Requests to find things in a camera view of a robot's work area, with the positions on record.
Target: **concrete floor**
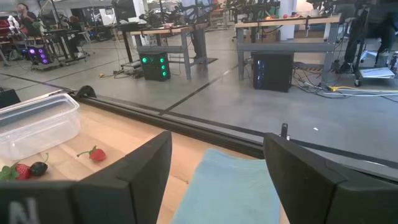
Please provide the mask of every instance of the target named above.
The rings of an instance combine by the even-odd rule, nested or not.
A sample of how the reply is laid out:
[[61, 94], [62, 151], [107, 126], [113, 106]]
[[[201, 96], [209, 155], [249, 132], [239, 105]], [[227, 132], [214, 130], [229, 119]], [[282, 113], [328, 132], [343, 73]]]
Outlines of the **concrete floor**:
[[[294, 86], [289, 93], [255, 90], [249, 66], [245, 79], [238, 80], [236, 43], [231, 41], [233, 34], [233, 29], [206, 33], [208, 56], [218, 60], [209, 64], [208, 70], [201, 65], [193, 66], [191, 80], [185, 78], [183, 65], [175, 63], [170, 64], [172, 77], [166, 82], [112, 76], [100, 79], [100, 73], [111, 75], [113, 70], [118, 70], [119, 63], [124, 63], [126, 57], [122, 42], [119, 45], [107, 41], [88, 46], [96, 53], [86, 63], [81, 61], [49, 72], [29, 71], [28, 62], [11, 62], [12, 67], [0, 67], [0, 86], [14, 88], [21, 100], [28, 100], [56, 90], [54, 86], [77, 90], [91, 85], [104, 100], [255, 141], [262, 138], [251, 133], [278, 133], [281, 124], [288, 123], [289, 134], [294, 139], [398, 162], [395, 149], [398, 145], [395, 137], [398, 133], [397, 103], [380, 97], [327, 99]], [[178, 42], [179, 37], [171, 38], [169, 45]], [[137, 60], [135, 50], [132, 53]], [[323, 54], [295, 54], [295, 61], [323, 63]], [[320, 78], [315, 77], [311, 76], [311, 81], [319, 83]], [[187, 98], [206, 84], [207, 87]], [[395, 80], [379, 80], [364, 82], [363, 88], [396, 89], [397, 84]], [[342, 75], [337, 85], [352, 86], [353, 77]]]

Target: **red strawberry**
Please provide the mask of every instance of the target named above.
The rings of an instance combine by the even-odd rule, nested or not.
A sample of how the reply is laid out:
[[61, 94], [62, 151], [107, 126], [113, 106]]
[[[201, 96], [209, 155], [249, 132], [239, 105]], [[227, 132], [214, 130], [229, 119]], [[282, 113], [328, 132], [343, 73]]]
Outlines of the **red strawberry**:
[[27, 180], [30, 178], [30, 170], [29, 166], [25, 164], [18, 164], [15, 167], [15, 170], [18, 172], [19, 177], [17, 177], [17, 180]]
[[97, 146], [94, 146], [94, 148], [90, 151], [86, 151], [86, 152], [82, 152], [80, 154], [77, 154], [77, 157], [79, 157], [80, 155], [87, 153], [90, 155], [90, 159], [94, 160], [94, 161], [103, 161], [104, 159], [106, 159], [106, 154], [102, 149], [97, 149]]

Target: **shoe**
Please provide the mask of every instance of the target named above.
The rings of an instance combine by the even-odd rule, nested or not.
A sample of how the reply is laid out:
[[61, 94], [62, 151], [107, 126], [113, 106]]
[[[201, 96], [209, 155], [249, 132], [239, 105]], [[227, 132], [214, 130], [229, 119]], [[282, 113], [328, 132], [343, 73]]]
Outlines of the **shoe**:
[[343, 74], [343, 73], [351, 73], [352, 72], [352, 67], [351, 64], [344, 62], [341, 67], [336, 71], [337, 74]]

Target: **blue cloth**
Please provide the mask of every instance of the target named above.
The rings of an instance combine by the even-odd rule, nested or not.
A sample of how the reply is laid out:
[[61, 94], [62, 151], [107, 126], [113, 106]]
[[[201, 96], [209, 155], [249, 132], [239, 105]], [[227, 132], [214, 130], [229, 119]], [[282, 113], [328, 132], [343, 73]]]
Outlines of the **blue cloth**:
[[174, 224], [279, 223], [279, 198], [265, 160], [205, 152]]

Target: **light wood surface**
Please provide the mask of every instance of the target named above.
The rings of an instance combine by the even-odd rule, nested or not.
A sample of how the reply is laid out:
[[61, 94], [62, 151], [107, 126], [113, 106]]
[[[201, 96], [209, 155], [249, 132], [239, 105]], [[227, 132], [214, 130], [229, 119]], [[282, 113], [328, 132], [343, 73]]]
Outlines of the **light wood surface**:
[[[204, 29], [207, 27], [207, 24], [197, 24], [195, 25], [196, 29]], [[171, 31], [170, 29], [164, 29], [164, 28], [158, 28], [154, 30], [144, 30], [142, 31], [133, 31], [130, 32], [131, 35], [141, 35], [141, 34], [178, 34], [181, 32], [190, 32], [193, 31], [193, 26], [187, 26], [187, 27], [181, 27], [181, 28], [172, 28]]]
[[[298, 20], [297, 18], [287, 18], [287, 19], [271, 19], [269, 21], [264, 22], [248, 22], [248, 23], [237, 23], [235, 24], [235, 28], [243, 28], [243, 27], [263, 27], [263, 26], [282, 26], [282, 25], [305, 25], [306, 18]], [[327, 18], [318, 18], [318, 19], [310, 19], [308, 20], [308, 24], [327, 24], [327, 23], [336, 23], [340, 21], [340, 14], [333, 15]]]
[[[20, 161], [30, 166], [36, 161], [43, 161], [46, 152], [49, 154], [47, 173], [33, 180], [81, 180], [114, 163], [163, 131], [84, 104], [80, 104], [80, 123], [81, 131], [77, 137]], [[207, 149], [213, 148], [232, 156], [253, 159], [181, 134], [172, 133], [172, 139], [172, 165], [157, 222], [161, 224], [171, 221]], [[107, 153], [104, 161], [93, 162], [88, 156], [77, 158], [78, 153], [88, 151], [95, 145]], [[0, 167], [13, 163], [15, 161], [1, 159]], [[283, 209], [280, 211], [280, 223], [288, 224]]]

